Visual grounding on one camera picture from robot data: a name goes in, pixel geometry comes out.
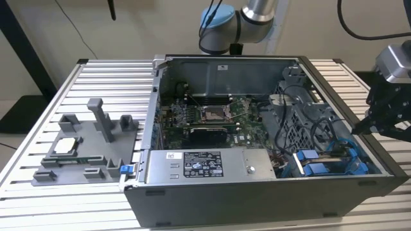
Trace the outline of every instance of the floor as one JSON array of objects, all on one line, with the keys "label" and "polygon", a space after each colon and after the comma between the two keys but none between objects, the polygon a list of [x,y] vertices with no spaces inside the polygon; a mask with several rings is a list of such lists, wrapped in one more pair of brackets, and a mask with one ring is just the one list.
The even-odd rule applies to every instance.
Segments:
[{"label": "floor", "polygon": [[[8,110],[14,105],[16,100],[1,100],[0,101],[0,118],[5,115]],[[4,134],[0,133],[0,142],[10,145],[12,147],[18,147],[22,140],[25,138],[25,134]],[[2,170],[4,166],[6,165],[8,160],[10,159],[12,155],[14,154],[14,150],[0,145],[0,171]]]}]

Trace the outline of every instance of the cable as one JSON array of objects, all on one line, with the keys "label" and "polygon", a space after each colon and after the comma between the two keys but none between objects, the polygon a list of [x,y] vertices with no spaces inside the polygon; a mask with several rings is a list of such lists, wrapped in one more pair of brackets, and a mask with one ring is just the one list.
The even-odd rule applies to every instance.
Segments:
[{"label": "cable", "polygon": [[68,16],[66,13],[64,12],[62,7],[61,7],[58,1],[57,1],[57,0],[53,0],[53,1],[56,2],[56,4],[57,4],[57,6],[58,6],[58,8],[60,8],[60,10],[61,10],[61,12],[62,12],[62,14],[65,15],[65,18],[69,20],[72,26],[74,27],[74,30],[77,31],[77,34],[78,34],[80,39],[81,39],[81,42],[84,43],[84,45],[85,45],[86,48],[89,49],[89,51],[90,51],[90,53],[93,54],[93,56],[96,57],[96,59],[98,59],[97,56],[96,56],[96,53],[92,51],[92,49],[89,48],[88,44],[85,43],[84,38],[82,38],[82,36],[81,36],[81,34],[80,34],[80,31],[78,31],[78,29],[77,29],[74,23],[72,22],[69,16]]},{"label": "cable", "polygon": [[204,22],[205,22],[205,18],[206,18],[206,15],[208,15],[208,13],[209,13],[212,4],[213,4],[213,0],[210,0],[210,4],[209,4],[209,6],[208,6],[208,10],[206,10],[206,13],[205,13],[205,15],[204,15],[202,22],[201,22],[201,25],[200,25],[200,28],[198,28],[198,37],[201,37],[201,36],[200,36],[200,34],[201,34],[201,28],[202,28],[202,25],[204,25]]},{"label": "cable", "polygon": [[323,151],[323,149],[320,148],[319,144],[315,142],[313,134],[315,134],[315,130],[317,129],[319,124],[323,123],[324,121],[328,123],[328,127],[329,127],[331,134],[332,134],[332,140],[333,141],[337,140],[337,136],[336,136],[331,121],[328,120],[327,117],[319,118],[316,122],[313,123],[311,127],[311,132],[309,132],[309,138],[311,138],[312,145],[319,149],[319,151]]},{"label": "cable", "polygon": [[340,21],[340,24],[341,24],[344,31],[348,33],[348,35],[351,35],[356,39],[360,39],[360,40],[381,40],[381,39],[393,39],[393,38],[399,38],[399,37],[411,36],[411,32],[400,33],[400,34],[392,34],[392,35],[383,35],[383,36],[372,36],[372,37],[357,35],[356,33],[352,32],[352,30],[349,30],[349,28],[345,24],[345,21],[343,19],[341,3],[343,3],[343,0],[337,0],[336,12],[337,12],[337,16],[339,16],[339,21]]},{"label": "cable", "polygon": [[0,145],[2,145],[4,147],[8,147],[8,148],[10,148],[10,149],[17,150],[17,148],[14,148],[13,146],[10,146],[10,145],[8,145],[8,144],[5,144],[5,143],[0,143]]},{"label": "cable", "polygon": [[201,43],[201,40],[202,40],[202,37],[204,37],[205,29],[206,29],[206,27],[209,26],[213,17],[216,16],[216,12],[217,12],[217,9],[218,9],[218,7],[220,7],[221,2],[222,2],[222,0],[218,1],[218,4],[217,4],[217,6],[216,6],[216,9],[212,11],[212,13],[210,13],[210,15],[209,15],[209,17],[208,17],[208,19],[206,19],[205,26],[204,26],[204,29],[202,29],[201,34],[200,34],[198,47],[200,47],[200,43]]}]

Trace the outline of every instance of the blue latch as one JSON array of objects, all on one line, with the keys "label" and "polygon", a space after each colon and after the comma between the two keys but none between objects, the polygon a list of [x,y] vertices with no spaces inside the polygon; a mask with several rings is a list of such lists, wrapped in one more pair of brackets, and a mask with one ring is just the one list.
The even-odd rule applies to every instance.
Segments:
[{"label": "blue latch", "polygon": [[296,156],[300,161],[305,159],[319,158],[319,154],[316,153],[315,150],[300,150],[297,151]]},{"label": "blue latch", "polygon": [[120,167],[120,174],[130,175],[134,171],[134,166],[133,165],[122,165]]}]

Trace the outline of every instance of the metal case panel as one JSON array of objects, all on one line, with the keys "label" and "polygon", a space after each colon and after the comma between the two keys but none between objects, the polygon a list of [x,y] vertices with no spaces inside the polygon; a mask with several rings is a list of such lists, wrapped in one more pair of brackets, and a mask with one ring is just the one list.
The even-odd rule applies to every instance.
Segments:
[{"label": "metal case panel", "polygon": [[272,222],[345,215],[393,177],[137,187],[124,191],[142,227]]}]

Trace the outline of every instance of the slotted metal surface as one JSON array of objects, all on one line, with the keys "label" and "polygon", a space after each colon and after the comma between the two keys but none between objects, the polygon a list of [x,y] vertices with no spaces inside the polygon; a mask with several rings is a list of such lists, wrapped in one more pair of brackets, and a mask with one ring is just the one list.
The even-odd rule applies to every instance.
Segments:
[{"label": "slotted metal surface", "polygon": [[[363,118],[368,88],[344,64],[311,60],[359,118]],[[138,222],[118,192],[116,183],[32,187],[29,181],[50,142],[60,130],[56,121],[62,113],[80,120],[93,120],[84,111],[89,97],[101,97],[110,118],[126,112],[140,121],[138,138],[145,120],[153,79],[150,61],[89,61],[77,65],[58,94],[34,125],[28,138],[0,174],[0,230],[137,230]],[[411,175],[411,144],[375,135],[383,147]],[[273,223],[200,227],[184,230],[304,230],[392,231],[411,230],[411,180],[388,196],[365,200],[343,218]]]}]

